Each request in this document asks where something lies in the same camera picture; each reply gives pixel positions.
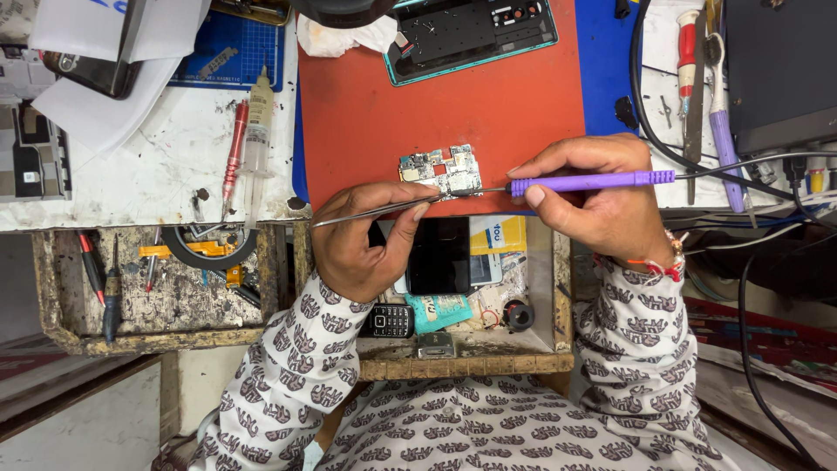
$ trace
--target purple soldering iron handle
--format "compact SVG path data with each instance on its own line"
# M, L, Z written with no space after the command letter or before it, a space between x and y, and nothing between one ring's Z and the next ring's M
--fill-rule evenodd
M712 136L715 138L715 148L718 150L718 160L721 166L738 163L738 156L732 146L732 134L730 134L730 121L727 117L727 110L715 111L709 115L709 123L712 124ZM737 169L724 172L734 177L739 176ZM730 207L736 213L744 212L744 194L741 185L724 180L724 187L727 189L727 199L730 200Z
M651 170L646 172L601 173L596 175L575 175L572 177L547 177L544 179L520 179L511 181L511 196L523 196L533 184L543 185L552 191L579 191L580 189L602 189L620 186L642 186L649 184L670 184L675 181L674 170Z

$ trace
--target connector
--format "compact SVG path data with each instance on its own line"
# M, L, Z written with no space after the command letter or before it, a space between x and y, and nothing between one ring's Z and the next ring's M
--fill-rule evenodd
M805 172L808 170L808 159L805 157L786 158L782 164L782 170L790 183L790 187L799 188L805 180Z

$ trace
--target hand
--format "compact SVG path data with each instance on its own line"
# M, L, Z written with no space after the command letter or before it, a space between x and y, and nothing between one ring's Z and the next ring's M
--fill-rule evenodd
M531 179L578 170L651 170L651 154L648 146L633 134L576 137L550 144L532 160L513 168L508 176ZM623 267L646 271L644 265L627 260L649 259L663 267L674 263L653 185L595 190L589 192L582 208L542 185L526 189L525 199L544 224L602 255L614 257Z
M439 188L433 185L397 182L358 185L332 196L314 213L311 225L435 194L439 194ZM356 303L369 303L377 298L407 270L413 237L429 207L430 203L422 203L405 210L395 220L385 246L369 246L367 232L375 220L372 216L311 229L314 258L323 282Z

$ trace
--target tweezers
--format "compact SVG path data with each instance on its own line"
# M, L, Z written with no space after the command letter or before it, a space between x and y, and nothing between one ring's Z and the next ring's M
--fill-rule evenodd
M322 222L318 222L318 223L312 225L311 229L313 229L315 227L320 227L321 225L329 225L329 224L334 224L336 222L343 222L344 220L353 220L353 219L365 218L365 217L369 217L369 216L385 215L386 213L392 213L394 211L400 211L400 210L405 210L407 208L412 208L412 207L418 206L419 204L422 204L422 203L435 203L436 201L439 201L440 199L444 198L445 196L447 196L447 194L435 194L433 196L426 196L426 197L421 198L421 199L413 199L411 201L404 201L403 203L385 204L384 206L381 206L380 208L377 208L375 210L363 211L362 213L358 213L356 215L343 216L341 218L336 218L336 219L332 219L332 220L324 220Z

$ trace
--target shirt sleeve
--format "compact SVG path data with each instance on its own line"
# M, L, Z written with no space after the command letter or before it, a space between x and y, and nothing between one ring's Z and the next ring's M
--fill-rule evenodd
M666 469L680 468L686 458L680 453L726 461L697 417L697 342L687 325L682 276L675 282L599 260L598 298L574 316L582 374L593 384L582 407Z
M189 469L301 469L323 416L357 382L355 338L373 304L342 298L314 271L250 345Z

